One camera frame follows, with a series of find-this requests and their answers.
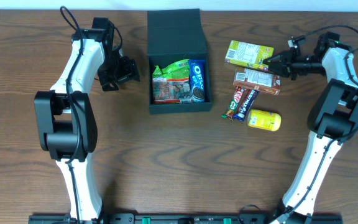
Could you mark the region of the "brown chocolate box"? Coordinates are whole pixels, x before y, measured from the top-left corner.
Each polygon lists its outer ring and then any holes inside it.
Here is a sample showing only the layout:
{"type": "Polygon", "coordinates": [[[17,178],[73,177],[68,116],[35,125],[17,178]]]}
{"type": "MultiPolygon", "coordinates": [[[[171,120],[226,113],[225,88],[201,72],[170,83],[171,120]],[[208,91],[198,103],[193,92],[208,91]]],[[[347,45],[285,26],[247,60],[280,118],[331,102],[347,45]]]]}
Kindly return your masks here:
{"type": "Polygon", "coordinates": [[[281,89],[281,78],[271,73],[237,67],[233,85],[271,95],[278,95],[281,89]]]}

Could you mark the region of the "yellow green snack box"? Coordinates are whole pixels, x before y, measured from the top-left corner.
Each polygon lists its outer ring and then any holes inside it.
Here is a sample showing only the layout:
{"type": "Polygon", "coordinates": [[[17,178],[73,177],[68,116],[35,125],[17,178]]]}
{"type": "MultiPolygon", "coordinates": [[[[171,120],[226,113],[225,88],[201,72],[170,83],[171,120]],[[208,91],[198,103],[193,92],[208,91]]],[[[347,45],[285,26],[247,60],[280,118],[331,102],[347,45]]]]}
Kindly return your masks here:
{"type": "Polygon", "coordinates": [[[225,55],[225,62],[238,67],[267,71],[266,58],[273,55],[274,48],[232,40],[225,55]]]}

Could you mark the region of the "yellow plastic bottle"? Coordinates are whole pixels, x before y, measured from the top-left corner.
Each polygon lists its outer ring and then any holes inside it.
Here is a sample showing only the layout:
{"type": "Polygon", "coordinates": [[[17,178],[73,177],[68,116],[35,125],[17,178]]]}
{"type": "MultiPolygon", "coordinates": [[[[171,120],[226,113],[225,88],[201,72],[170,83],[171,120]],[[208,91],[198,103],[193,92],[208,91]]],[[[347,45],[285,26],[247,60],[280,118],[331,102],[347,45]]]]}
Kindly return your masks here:
{"type": "Polygon", "coordinates": [[[248,114],[248,126],[266,131],[277,131],[282,123],[278,113],[252,109],[248,114]]]}

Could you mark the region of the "green snack bag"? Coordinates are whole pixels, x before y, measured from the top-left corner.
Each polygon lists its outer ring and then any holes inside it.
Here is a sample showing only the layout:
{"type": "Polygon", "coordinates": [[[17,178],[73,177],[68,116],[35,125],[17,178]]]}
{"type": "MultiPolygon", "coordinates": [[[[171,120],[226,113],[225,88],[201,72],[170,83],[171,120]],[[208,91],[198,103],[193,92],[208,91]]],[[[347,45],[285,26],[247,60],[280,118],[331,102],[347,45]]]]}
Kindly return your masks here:
{"type": "Polygon", "coordinates": [[[152,74],[154,104],[192,103],[188,59],[171,63],[165,68],[155,66],[152,74]]]}

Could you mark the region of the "black cardboard box with lid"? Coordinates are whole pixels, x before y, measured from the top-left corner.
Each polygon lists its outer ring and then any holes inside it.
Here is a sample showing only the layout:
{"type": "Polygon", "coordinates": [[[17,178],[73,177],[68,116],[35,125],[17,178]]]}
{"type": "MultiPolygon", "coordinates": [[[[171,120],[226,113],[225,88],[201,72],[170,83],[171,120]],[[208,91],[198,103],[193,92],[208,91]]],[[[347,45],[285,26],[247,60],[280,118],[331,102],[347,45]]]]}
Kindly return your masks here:
{"type": "Polygon", "coordinates": [[[199,9],[180,9],[147,12],[147,59],[149,63],[150,114],[209,111],[212,108],[208,47],[199,9]],[[202,59],[206,101],[192,104],[154,103],[152,73],[155,67],[166,67],[182,59],[202,59]]]}

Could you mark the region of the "blue Oreo pack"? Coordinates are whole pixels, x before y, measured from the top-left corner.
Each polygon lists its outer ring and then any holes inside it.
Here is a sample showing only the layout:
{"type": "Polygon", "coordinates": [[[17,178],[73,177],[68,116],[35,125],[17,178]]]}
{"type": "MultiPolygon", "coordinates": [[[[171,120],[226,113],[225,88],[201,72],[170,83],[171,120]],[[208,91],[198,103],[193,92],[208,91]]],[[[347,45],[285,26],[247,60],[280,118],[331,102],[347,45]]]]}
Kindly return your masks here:
{"type": "Polygon", "coordinates": [[[204,91],[204,60],[190,59],[190,87],[193,103],[205,102],[204,91]]]}

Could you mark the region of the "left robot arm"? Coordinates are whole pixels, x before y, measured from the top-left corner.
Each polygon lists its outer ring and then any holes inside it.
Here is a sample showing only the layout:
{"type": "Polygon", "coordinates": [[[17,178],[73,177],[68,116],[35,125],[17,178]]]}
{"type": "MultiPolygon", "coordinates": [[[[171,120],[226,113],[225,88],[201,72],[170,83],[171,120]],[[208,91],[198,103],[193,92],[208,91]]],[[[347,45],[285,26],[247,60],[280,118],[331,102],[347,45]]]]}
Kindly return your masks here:
{"type": "Polygon", "coordinates": [[[129,80],[140,80],[135,60],[114,44],[117,27],[95,17],[91,28],[70,24],[72,51],[57,82],[34,98],[42,150],[50,154],[65,179],[71,204],[67,215],[32,215],[29,223],[104,223],[103,201],[93,171],[98,128],[89,98],[94,80],[103,91],[116,91],[129,80]]]}

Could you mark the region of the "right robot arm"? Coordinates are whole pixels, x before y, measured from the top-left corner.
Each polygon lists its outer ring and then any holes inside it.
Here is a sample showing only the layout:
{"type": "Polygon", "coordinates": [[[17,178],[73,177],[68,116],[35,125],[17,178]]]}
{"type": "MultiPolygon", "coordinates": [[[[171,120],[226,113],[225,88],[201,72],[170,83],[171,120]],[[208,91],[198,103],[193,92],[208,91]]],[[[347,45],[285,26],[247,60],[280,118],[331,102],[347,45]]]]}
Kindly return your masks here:
{"type": "Polygon", "coordinates": [[[308,145],[290,188],[281,199],[271,223],[342,223],[338,213],[315,212],[316,196],[343,144],[358,132],[358,78],[353,66],[356,50],[339,34],[323,27],[312,55],[302,55],[306,37],[292,37],[289,49],[264,60],[275,75],[295,80],[319,73],[328,84],[312,107],[307,126],[308,145]]]}

